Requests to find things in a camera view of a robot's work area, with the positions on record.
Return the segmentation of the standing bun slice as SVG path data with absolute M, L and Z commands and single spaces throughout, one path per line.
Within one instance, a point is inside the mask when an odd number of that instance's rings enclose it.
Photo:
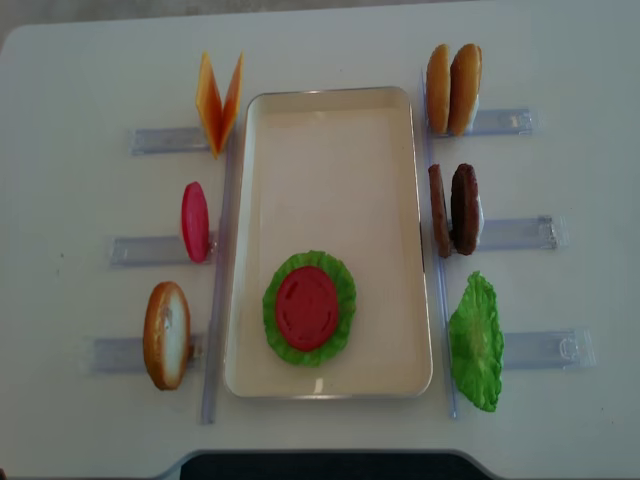
M 461 136 L 473 122 L 482 78 L 482 50 L 466 44 L 456 53 L 450 67 L 451 92 L 448 129 Z
M 438 45 L 431 54 L 426 70 L 426 106 L 431 130 L 438 135 L 447 133 L 451 77 L 449 46 Z

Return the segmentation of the black base at table edge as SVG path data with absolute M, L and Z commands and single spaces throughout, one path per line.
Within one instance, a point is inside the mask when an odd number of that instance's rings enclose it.
M 426 453 L 206 454 L 181 467 L 182 479 L 487 479 L 470 461 Z

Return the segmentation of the brown meat patty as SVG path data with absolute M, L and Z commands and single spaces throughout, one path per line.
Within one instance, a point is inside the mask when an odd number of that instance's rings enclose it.
M 471 255 L 478 243 L 481 205 L 475 170 L 470 164 L 460 164 L 452 178 L 451 237 L 458 253 Z
M 447 258 L 451 255 L 452 247 L 440 166 L 438 164 L 431 165 L 428 168 L 428 174 L 434 239 L 438 255 Z

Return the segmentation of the left cheese slice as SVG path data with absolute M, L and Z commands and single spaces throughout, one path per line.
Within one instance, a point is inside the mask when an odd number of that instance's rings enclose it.
M 201 57 L 195 105 L 211 152 L 217 158 L 220 152 L 223 110 L 212 63 L 207 52 L 204 52 Z

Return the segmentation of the long clear rail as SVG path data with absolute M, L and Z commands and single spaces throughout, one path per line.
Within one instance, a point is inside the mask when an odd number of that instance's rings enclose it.
M 423 68 L 421 71 L 421 93 L 422 93 L 422 124 L 421 127 L 421 135 L 422 135 L 422 144 L 423 144 L 423 156 L 424 156 L 424 166 L 425 170 L 428 170 L 429 167 L 433 164 L 433 142 L 432 136 L 429 130 L 428 125 L 428 114 L 427 114 L 427 87 L 426 87 L 426 68 Z M 443 263 L 443 258 L 439 256 L 437 252 L 437 246 L 434 246 L 433 257 L 433 266 L 434 266 L 434 275 L 435 275 L 435 286 L 436 286 L 436 305 L 438 307 L 437 319 L 439 320 L 441 327 L 441 350 L 442 350 L 442 365 L 443 365 L 443 378 L 445 384 L 445 392 L 448 402 L 448 416 L 452 420 L 456 420 L 458 418 L 458 402 L 456 395 L 456 387 L 454 379 L 451 376 L 451 352 L 450 352 L 450 344 L 449 344 L 449 333 L 448 333 L 448 320 L 449 320 L 449 309 L 448 309 L 448 296 L 447 296 L 447 279 L 446 279 L 446 269 Z
M 211 425 L 215 422 L 216 395 L 218 387 L 219 363 L 220 363 L 220 338 L 223 307 L 226 296 L 226 278 L 229 258 L 230 224 L 233 214 L 232 203 L 235 183 L 235 156 L 237 150 L 237 128 L 234 128 L 226 150 L 225 181 L 222 198 L 222 210 L 218 225 L 218 247 L 215 261 L 215 283 L 211 317 L 208 325 L 208 343 L 204 384 L 200 410 L 200 423 Z

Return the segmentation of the clear tomato holder rail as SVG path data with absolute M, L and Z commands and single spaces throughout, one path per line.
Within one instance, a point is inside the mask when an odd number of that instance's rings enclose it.
M 106 245 L 112 268 L 195 265 L 181 236 L 113 237 Z

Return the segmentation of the right cheese slice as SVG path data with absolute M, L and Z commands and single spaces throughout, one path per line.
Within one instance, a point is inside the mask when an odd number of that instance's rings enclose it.
M 218 135 L 217 152 L 222 153 L 231 130 L 235 124 L 242 96 L 244 52 L 241 52 L 236 63 L 230 84 L 227 89 L 225 102 L 221 113 L 221 125 Z

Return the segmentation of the tomato slice on tray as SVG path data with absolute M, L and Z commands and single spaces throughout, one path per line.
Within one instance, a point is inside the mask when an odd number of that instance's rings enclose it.
M 338 326 L 337 290 L 315 266 L 294 269 L 277 291 L 276 324 L 286 342 L 302 352 L 324 345 Z

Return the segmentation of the left standing bun slice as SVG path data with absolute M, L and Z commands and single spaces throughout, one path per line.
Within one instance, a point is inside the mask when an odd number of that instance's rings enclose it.
M 426 106 L 431 130 L 438 135 L 447 133 L 451 77 L 449 46 L 438 45 L 431 54 L 426 70 Z

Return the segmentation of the standing green lettuce leaf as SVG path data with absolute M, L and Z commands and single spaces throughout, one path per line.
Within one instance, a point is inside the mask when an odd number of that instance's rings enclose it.
M 495 289 L 479 271 L 469 275 L 449 320 L 449 341 L 457 389 L 476 408 L 494 412 L 502 391 L 505 341 Z

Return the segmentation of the clear patty holder rail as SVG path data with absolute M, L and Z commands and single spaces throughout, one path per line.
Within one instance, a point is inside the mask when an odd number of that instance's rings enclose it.
M 486 220 L 479 251 L 556 250 L 569 244 L 569 233 L 561 216 Z

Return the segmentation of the clear bread holder rail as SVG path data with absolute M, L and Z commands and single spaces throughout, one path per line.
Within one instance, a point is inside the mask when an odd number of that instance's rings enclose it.
M 78 368 L 85 375 L 146 374 L 141 337 L 84 337 Z

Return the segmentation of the lettuce leaf on tray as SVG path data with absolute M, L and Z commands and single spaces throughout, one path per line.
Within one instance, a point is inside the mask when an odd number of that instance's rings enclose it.
M 291 347 L 276 324 L 275 307 L 278 288 L 294 269 L 304 266 L 321 268 L 328 274 L 337 290 L 339 304 L 338 326 L 329 340 L 310 352 Z M 357 289 L 346 265 L 324 251 L 310 250 L 289 257 L 273 274 L 262 299 L 262 313 L 266 340 L 271 349 L 285 362 L 304 367 L 318 367 L 338 355 L 349 341 L 351 325 L 356 313 Z

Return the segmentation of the long clear left rail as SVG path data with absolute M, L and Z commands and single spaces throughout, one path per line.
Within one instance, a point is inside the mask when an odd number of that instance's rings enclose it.
M 234 128 L 226 150 L 225 181 L 222 198 L 222 210 L 218 225 L 218 247 L 215 261 L 215 283 L 211 317 L 208 325 L 208 343 L 204 384 L 200 410 L 200 423 L 211 425 L 215 422 L 216 395 L 218 387 L 219 363 L 220 363 L 220 338 L 223 307 L 226 296 L 226 278 L 229 258 L 230 224 L 233 214 L 232 203 L 235 183 L 235 156 L 237 150 L 237 128 Z

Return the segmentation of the right standing bun slice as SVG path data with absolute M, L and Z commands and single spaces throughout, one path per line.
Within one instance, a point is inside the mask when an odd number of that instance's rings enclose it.
M 473 122 L 482 78 L 482 50 L 466 44 L 456 53 L 450 67 L 451 92 L 448 129 L 461 136 Z

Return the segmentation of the clear lettuce holder rail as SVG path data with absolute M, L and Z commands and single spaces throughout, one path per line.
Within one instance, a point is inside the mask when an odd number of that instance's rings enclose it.
M 505 333 L 505 370 L 576 369 L 596 366 L 588 329 Z

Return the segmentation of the cheese slice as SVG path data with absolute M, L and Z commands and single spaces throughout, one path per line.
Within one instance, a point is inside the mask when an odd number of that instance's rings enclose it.
M 211 152 L 217 158 L 220 152 L 223 110 L 212 63 L 207 52 L 204 52 L 201 57 L 195 105 Z
M 230 84 L 227 89 L 225 102 L 221 113 L 221 125 L 218 135 L 217 152 L 222 153 L 231 130 L 235 124 L 242 96 L 244 52 L 241 52 L 236 63 Z

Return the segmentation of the standing red tomato slice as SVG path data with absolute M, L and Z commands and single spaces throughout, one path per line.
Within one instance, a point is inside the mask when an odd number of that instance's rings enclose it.
M 181 229 L 189 258 L 195 263 L 206 260 L 209 250 L 209 214 L 199 182 L 185 187 L 181 205 Z

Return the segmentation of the clear cheese holder rail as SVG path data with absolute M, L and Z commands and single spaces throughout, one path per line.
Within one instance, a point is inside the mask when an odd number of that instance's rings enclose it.
M 209 151 L 205 132 L 199 127 L 134 129 L 129 132 L 131 155 Z

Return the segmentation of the standing bread slice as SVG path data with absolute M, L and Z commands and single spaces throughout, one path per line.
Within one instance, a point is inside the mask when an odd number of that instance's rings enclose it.
M 187 368 L 190 311 L 181 287 L 173 281 L 157 284 L 148 301 L 143 355 L 148 375 L 159 390 L 176 390 Z

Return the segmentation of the long clear right rail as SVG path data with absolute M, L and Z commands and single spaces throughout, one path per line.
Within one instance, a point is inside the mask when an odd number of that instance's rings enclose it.
M 433 142 L 432 136 L 429 130 L 428 125 L 428 114 L 427 114 L 427 87 L 426 87 L 426 68 L 423 68 L 421 71 L 421 93 L 422 93 L 422 124 L 421 127 L 421 135 L 422 135 L 422 144 L 423 144 L 423 156 L 424 156 L 424 166 L 425 170 L 428 170 L 429 167 L 433 164 Z M 443 365 L 443 378 L 445 384 L 445 392 L 448 402 L 448 416 L 452 420 L 456 420 L 458 418 L 458 402 L 456 395 L 456 387 L 454 379 L 451 376 L 451 352 L 450 352 L 450 344 L 449 344 L 449 333 L 448 333 L 448 320 L 449 320 L 449 309 L 448 309 L 448 296 L 447 296 L 447 279 L 446 279 L 446 269 L 443 263 L 443 258 L 439 256 L 437 252 L 437 246 L 434 246 L 433 257 L 433 266 L 434 266 L 434 275 L 435 275 L 435 286 L 436 286 L 436 305 L 438 307 L 437 319 L 439 320 L 441 327 L 441 350 L 442 350 L 442 365 Z

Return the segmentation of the cream rectangular tray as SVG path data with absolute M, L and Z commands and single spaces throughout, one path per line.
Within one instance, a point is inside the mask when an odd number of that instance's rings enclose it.
M 433 375 L 412 108 L 401 88 L 264 93 L 245 123 L 224 378 L 244 398 L 412 397 Z M 262 299 L 324 251 L 357 289 L 344 350 L 318 367 L 268 345 Z

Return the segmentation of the clear bun holder rail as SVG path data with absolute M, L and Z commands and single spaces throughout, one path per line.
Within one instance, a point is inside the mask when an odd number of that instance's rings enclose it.
M 478 110 L 466 135 L 531 135 L 540 129 L 535 111 L 528 107 Z

